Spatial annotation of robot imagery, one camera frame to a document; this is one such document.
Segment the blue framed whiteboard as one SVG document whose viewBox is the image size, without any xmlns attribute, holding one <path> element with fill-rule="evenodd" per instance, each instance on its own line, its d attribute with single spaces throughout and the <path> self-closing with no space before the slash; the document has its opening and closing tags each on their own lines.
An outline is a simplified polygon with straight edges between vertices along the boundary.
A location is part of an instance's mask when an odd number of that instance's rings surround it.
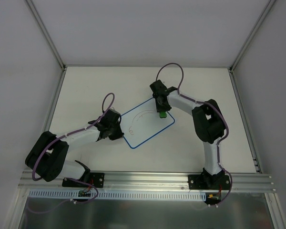
<svg viewBox="0 0 286 229">
<path fill-rule="evenodd" d="M 155 99 L 150 98 L 121 115 L 121 129 L 131 149 L 136 149 L 175 123 L 167 112 L 161 118 L 156 111 Z"/>
</svg>

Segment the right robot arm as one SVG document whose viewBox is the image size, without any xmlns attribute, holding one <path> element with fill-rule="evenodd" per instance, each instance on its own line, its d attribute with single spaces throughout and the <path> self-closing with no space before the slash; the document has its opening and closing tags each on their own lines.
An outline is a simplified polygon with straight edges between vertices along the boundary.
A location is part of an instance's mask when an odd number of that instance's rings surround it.
<svg viewBox="0 0 286 229">
<path fill-rule="evenodd" d="M 194 130 L 203 142 L 204 167 L 200 175 L 188 176 L 189 189 L 216 189 L 225 178 L 225 171 L 220 165 L 221 140 L 228 134 L 227 124 L 215 100 L 197 101 L 180 94 L 176 87 L 166 87 L 161 80 L 150 84 L 156 111 L 160 118 L 173 107 L 191 115 Z"/>
</svg>

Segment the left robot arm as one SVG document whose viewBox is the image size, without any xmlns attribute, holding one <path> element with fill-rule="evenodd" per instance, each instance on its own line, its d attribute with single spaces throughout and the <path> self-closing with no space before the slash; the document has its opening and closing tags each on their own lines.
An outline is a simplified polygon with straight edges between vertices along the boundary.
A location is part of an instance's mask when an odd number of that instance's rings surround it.
<svg viewBox="0 0 286 229">
<path fill-rule="evenodd" d="M 25 159 L 25 165 L 32 169 L 32 179 L 50 182 L 63 178 L 64 187 L 95 185 L 96 178 L 91 170 L 78 160 L 68 161 L 66 156 L 86 144 L 106 138 L 112 141 L 122 138 L 121 121 L 121 114 L 109 109 L 97 120 L 60 137 L 50 131 L 43 132 Z"/>
</svg>

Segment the green bone-shaped eraser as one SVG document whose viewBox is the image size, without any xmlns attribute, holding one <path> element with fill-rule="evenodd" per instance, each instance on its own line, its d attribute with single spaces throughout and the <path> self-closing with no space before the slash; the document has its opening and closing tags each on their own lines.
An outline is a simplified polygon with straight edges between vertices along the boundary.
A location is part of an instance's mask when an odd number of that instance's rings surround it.
<svg viewBox="0 0 286 229">
<path fill-rule="evenodd" d="M 167 117 L 167 113 L 165 111 L 161 111 L 161 112 L 159 112 L 159 117 L 161 119 L 166 118 Z"/>
</svg>

